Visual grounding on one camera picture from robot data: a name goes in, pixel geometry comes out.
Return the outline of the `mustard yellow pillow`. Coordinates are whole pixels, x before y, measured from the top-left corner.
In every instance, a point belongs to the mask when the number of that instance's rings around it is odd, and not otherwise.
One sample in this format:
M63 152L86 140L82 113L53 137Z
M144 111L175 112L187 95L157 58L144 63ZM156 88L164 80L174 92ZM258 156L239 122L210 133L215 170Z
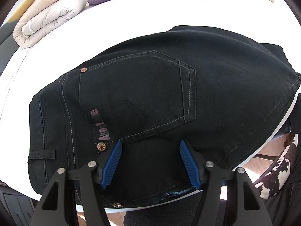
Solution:
M8 19L7 23L19 20L35 0L25 0Z

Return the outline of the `black white patterned cloth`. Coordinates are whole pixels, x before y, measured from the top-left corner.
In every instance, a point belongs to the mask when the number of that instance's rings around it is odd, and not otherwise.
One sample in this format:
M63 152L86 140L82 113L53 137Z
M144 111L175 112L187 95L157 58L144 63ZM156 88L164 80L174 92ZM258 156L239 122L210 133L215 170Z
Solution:
M275 196L284 186L293 169L297 148L298 134L295 134L276 164L271 169L268 169L268 173L255 184L262 199L269 199Z

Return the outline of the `black denim pants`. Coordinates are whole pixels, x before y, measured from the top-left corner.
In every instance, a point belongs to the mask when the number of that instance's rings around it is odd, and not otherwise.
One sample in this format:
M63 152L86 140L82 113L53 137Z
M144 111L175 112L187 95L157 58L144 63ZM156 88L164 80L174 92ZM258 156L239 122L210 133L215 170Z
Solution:
M125 41L32 98L31 185L42 194L58 168L79 169L103 155L99 143L121 142L106 206L189 194L181 141L233 169L286 118L299 88L281 47L219 28L177 26Z

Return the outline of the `folded beige duvet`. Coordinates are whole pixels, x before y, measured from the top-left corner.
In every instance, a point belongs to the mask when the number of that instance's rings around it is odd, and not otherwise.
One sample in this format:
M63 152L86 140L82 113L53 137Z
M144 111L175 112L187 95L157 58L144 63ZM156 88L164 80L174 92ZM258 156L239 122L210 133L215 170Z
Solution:
M35 0L20 17L13 31L17 45L33 47L44 36L77 16L87 0Z

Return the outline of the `dark grey headboard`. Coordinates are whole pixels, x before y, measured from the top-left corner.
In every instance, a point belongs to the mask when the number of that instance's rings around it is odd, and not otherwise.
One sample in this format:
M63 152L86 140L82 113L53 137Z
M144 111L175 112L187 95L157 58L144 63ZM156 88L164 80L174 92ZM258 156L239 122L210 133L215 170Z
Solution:
M18 23L18 20L6 23L1 27L0 30L0 72L1 75L10 61L13 54L17 51L19 46L13 39L13 31Z

